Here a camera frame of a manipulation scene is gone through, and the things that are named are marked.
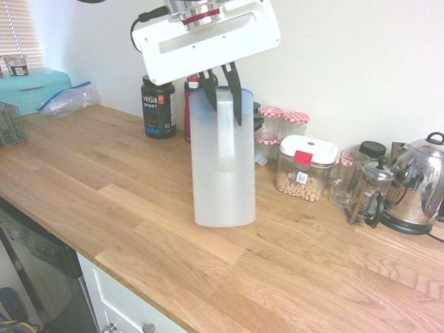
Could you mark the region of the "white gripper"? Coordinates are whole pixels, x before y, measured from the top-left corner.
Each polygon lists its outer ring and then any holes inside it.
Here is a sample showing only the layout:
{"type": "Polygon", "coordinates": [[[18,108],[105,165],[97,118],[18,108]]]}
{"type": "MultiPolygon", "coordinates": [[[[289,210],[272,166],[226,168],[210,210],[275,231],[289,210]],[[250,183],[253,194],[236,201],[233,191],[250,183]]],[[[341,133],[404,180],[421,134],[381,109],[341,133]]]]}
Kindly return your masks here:
{"type": "Polygon", "coordinates": [[[199,73],[200,86],[217,111],[212,68],[222,65],[242,124],[241,83],[235,61],[275,48],[280,29],[270,1],[168,1],[167,18],[131,33],[156,85],[199,73]]]}

